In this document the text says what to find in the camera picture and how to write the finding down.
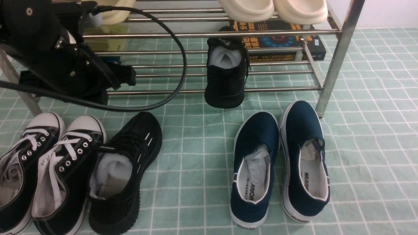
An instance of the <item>white slipper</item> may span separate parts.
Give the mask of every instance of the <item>white slipper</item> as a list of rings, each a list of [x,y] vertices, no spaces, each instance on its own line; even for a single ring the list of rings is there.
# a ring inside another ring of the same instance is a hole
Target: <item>white slipper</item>
[[[277,14],[286,22],[310,25],[327,20],[326,0],[273,0]]]
[[[96,0],[100,6],[116,6],[131,8],[135,5],[136,0]],[[130,12],[125,10],[114,10],[102,13],[102,22],[104,25],[119,24],[128,18]]]
[[[274,13],[272,0],[218,0],[226,14],[239,22],[258,22],[270,19]]]

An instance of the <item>black cable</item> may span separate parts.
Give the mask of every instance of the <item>black cable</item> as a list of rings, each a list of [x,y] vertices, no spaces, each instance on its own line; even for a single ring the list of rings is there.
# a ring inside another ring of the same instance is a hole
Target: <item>black cable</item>
[[[59,94],[57,92],[52,92],[52,91],[48,91],[48,90],[44,90],[44,89],[39,89],[37,87],[19,85],[19,84],[12,83],[12,82],[0,81],[0,87],[15,90],[15,91],[20,91],[20,92],[32,93],[32,94],[36,94],[36,95],[39,95],[39,96],[49,97],[49,98],[53,98],[53,99],[57,99],[57,100],[62,100],[64,102],[70,102],[70,103],[73,103],[73,104],[76,104],[76,105],[81,105],[81,106],[85,106],[85,107],[89,107],[89,108],[95,108],[95,109],[113,111],[113,112],[141,112],[141,111],[152,110],[152,109],[158,108],[158,107],[163,106],[166,103],[168,103],[170,100],[172,100],[178,94],[178,92],[181,90],[181,88],[183,86],[184,81],[186,80],[187,57],[186,57],[186,52],[184,51],[184,47],[181,44],[180,40],[176,37],[176,35],[163,22],[161,22],[160,20],[155,18],[153,15],[151,15],[147,12],[143,12],[143,11],[141,11],[139,9],[136,9],[136,8],[99,6],[97,8],[97,10],[94,12],[94,14],[98,14],[98,13],[102,13],[102,12],[106,12],[106,11],[112,11],[112,10],[126,10],[126,11],[130,11],[130,12],[135,12],[135,13],[141,14],[141,15],[151,19],[152,21],[157,23],[159,26],[161,26],[168,34],[170,34],[170,36],[173,38],[173,40],[176,42],[176,44],[180,48],[181,55],[183,56],[183,72],[182,72],[182,75],[181,75],[180,82],[179,82],[178,86],[173,91],[173,93],[171,95],[169,95],[166,99],[164,99],[164,100],[162,100],[158,103],[155,103],[153,105],[140,106],[140,107],[120,107],[120,106],[112,106],[112,105],[102,105],[102,104],[98,104],[98,103],[91,102],[91,101],[88,101],[88,100],[82,100],[82,99],[79,99],[79,98],[74,98],[74,97],[71,97],[71,96],[62,95],[62,94]]]

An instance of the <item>black sneaker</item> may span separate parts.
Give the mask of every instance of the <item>black sneaker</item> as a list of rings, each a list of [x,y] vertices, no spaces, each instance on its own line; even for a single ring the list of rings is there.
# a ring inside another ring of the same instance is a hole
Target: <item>black sneaker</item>
[[[96,146],[105,141],[100,121],[83,115],[72,121],[63,140],[39,158],[32,218],[42,235],[79,231],[87,211],[88,178],[98,159]]]
[[[90,179],[89,223],[102,235],[127,232],[136,222],[140,182],[160,152],[161,127],[149,112],[134,116],[107,144]]]
[[[21,233],[30,224],[38,159],[62,138],[64,129],[58,115],[41,113],[0,157],[0,235]]]
[[[232,31],[229,26],[219,31]],[[250,59],[241,38],[209,38],[206,103],[215,108],[238,107],[244,100],[244,84]]]

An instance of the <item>navy blue slip-on shoe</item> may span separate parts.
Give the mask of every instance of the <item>navy blue slip-on shoe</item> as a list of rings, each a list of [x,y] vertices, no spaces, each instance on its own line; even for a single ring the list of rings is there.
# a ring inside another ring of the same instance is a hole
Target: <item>navy blue slip-on shoe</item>
[[[278,149],[278,123],[267,112],[252,115],[235,136],[229,212],[232,220],[242,228],[255,229],[267,218]]]
[[[283,185],[285,212],[309,222],[329,202],[329,178],[325,165],[325,140],[318,115],[310,104],[295,101],[280,118],[286,176]]]

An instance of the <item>shoe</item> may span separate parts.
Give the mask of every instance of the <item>shoe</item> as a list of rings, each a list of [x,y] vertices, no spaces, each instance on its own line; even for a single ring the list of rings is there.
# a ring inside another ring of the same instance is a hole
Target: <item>shoe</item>
[[[278,135],[276,118],[268,112],[258,112],[241,125],[235,136],[229,212],[242,228],[255,229],[267,219]]]
[[[0,157],[0,235],[19,234],[30,224],[38,159],[62,138],[64,129],[57,114],[41,113]]]
[[[232,31],[225,26],[220,31]],[[250,59],[240,38],[209,38],[206,103],[215,108],[238,107],[244,100],[244,84]]]
[[[99,151],[90,179],[89,223],[101,235],[127,232],[136,222],[142,175],[161,149],[161,127],[149,112],[134,116]]]
[[[291,218],[309,222],[322,211],[330,195],[321,124],[305,101],[290,104],[280,123],[286,162],[283,207]]]
[[[38,161],[32,218],[42,235],[74,235],[87,211],[88,177],[106,141],[99,120],[83,115],[68,126],[63,140]]]
[[[273,0],[277,14],[288,23],[311,25],[328,18],[326,0]]]
[[[274,14],[272,0],[218,0],[225,13],[239,22],[268,20]]]

